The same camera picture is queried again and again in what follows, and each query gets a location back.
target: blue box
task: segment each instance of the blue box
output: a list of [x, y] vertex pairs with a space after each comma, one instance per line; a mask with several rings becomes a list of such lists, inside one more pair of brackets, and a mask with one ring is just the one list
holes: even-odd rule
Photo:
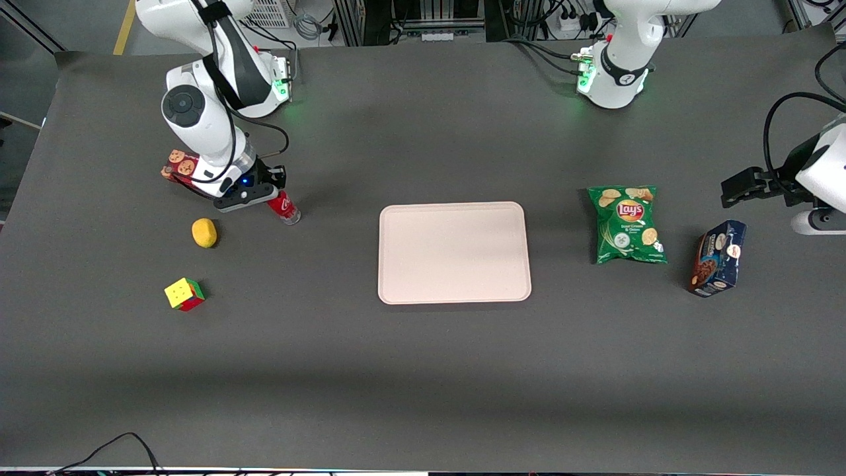
[[705, 233], [699, 242], [688, 291], [709, 297], [735, 287], [745, 237], [746, 225], [735, 220]]

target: lay's logo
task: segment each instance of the lay's logo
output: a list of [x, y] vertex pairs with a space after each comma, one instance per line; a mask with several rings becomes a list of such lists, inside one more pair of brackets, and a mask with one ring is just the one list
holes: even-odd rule
[[643, 205], [634, 200], [623, 200], [617, 204], [617, 215], [625, 221], [637, 221], [643, 217]]

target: white plastic crate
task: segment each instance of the white plastic crate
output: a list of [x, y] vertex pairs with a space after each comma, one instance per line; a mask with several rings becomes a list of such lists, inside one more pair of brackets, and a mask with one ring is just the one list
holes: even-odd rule
[[264, 28], [290, 28], [294, 23], [296, 0], [253, 0], [253, 12], [247, 18]]

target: lemon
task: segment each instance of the lemon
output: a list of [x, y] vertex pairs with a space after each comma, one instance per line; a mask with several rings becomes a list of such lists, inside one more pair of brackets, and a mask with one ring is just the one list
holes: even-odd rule
[[191, 225], [194, 241], [204, 248], [211, 248], [217, 242], [217, 230], [210, 219], [198, 219]]

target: rubik's cube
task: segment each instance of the rubik's cube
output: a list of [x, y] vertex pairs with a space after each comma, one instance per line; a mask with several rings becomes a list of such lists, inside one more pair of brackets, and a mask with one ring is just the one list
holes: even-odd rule
[[183, 312], [190, 311], [206, 300], [200, 285], [188, 278], [182, 278], [164, 288], [164, 293], [168, 296], [170, 307]]

